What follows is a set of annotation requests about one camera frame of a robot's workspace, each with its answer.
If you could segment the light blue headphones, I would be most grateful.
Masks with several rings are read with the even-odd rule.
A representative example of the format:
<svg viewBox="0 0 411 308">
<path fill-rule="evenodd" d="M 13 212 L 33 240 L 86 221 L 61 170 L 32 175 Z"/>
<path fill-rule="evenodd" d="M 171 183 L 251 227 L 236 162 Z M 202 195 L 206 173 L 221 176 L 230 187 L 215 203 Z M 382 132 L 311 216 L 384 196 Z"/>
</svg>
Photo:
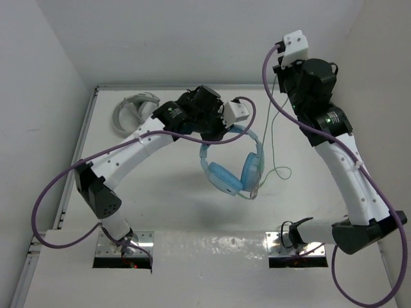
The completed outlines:
<svg viewBox="0 0 411 308">
<path fill-rule="evenodd" d="M 208 181 L 219 191 L 231 196 L 253 200 L 256 198 L 260 181 L 265 168 L 265 153 L 263 143 L 252 130 L 246 130 L 244 126 L 234 125 L 230 133 L 240 134 L 252 139 L 253 150 L 243 158 L 237 146 L 231 146 L 227 151 L 218 150 L 223 155 L 219 161 L 211 161 L 208 158 L 209 145 L 201 145 L 199 151 L 200 165 Z"/>
</svg>

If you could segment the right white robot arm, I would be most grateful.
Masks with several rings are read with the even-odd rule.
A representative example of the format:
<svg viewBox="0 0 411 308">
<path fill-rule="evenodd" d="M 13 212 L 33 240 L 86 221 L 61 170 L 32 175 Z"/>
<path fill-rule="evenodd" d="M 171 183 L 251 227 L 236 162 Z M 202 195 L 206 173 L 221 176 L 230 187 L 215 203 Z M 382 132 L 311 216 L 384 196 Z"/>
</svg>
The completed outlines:
<svg viewBox="0 0 411 308">
<path fill-rule="evenodd" d="M 309 143 L 329 168 L 343 197 L 348 217 L 342 221 L 304 218 L 291 224 L 288 240 L 294 248 L 311 241 L 336 244 L 352 255 L 386 237 L 398 228 L 381 196 L 364 177 L 359 167 L 361 156 L 353 128 L 345 112 L 331 102 L 338 67 L 333 62 L 312 58 L 297 60 L 291 66 L 273 68 L 279 89 L 290 100 L 297 120 L 330 134 L 353 152 L 347 154 L 337 143 L 303 130 Z"/>
</svg>

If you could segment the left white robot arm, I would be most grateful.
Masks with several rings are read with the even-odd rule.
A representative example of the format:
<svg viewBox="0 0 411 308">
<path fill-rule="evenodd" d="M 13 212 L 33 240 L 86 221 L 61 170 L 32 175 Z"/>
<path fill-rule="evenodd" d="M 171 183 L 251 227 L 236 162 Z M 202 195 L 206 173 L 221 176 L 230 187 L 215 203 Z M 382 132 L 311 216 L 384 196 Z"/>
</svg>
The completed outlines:
<svg viewBox="0 0 411 308">
<path fill-rule="evenodd" d="M 74 168 L 76 189 L 113 241 L 122 242 L 132 229 L 120 211 L 115 190 L 140 163 L 179 138 L 199 133 L 199 142 L 214 144 L 236 122 L 231 104 L 206 86 L 159 105 L 117 146 L 85 159 Z"/>
</svg>

